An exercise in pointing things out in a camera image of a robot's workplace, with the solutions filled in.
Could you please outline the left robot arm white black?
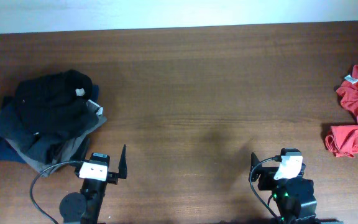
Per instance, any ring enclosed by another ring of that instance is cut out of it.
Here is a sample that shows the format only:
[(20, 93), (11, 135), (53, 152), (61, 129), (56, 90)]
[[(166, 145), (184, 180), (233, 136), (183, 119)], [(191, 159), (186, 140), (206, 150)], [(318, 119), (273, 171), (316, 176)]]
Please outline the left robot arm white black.
[(123, 146), (117, 172), (109, 170), (110, 156), (94, 152), (75, 166), (75, 175), (83, 179), (79, 192), (66, 195), (59, 211), (64, 223), (97, 223), (106, 188), (127, 178), (126, 146)]

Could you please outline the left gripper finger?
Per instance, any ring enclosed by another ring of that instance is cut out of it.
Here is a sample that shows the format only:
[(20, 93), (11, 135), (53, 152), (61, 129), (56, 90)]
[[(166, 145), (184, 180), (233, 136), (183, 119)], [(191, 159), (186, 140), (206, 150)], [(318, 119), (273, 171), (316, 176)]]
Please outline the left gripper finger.
[(127, 179), (126, 145), (123, 145), (121, 158), (118, 165), (118, 178)]
[(72, 155), (73, 161), (83, 161), (85, 160), (86, 153), (88, 152), (90, 146), (90, 139), (84, 138), (84, 140), (79, 145), (77, 151)]

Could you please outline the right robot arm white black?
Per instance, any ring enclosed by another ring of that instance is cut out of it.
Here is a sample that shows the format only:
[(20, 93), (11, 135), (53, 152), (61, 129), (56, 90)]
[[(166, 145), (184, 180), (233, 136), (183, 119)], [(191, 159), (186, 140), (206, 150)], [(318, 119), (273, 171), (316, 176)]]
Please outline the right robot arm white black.
[(305, 179), (301, 151), (283, 148), (279, 155), (250, 157), (250, 189), (272, 215), (273, 223), (319, 223), (314, 182)]

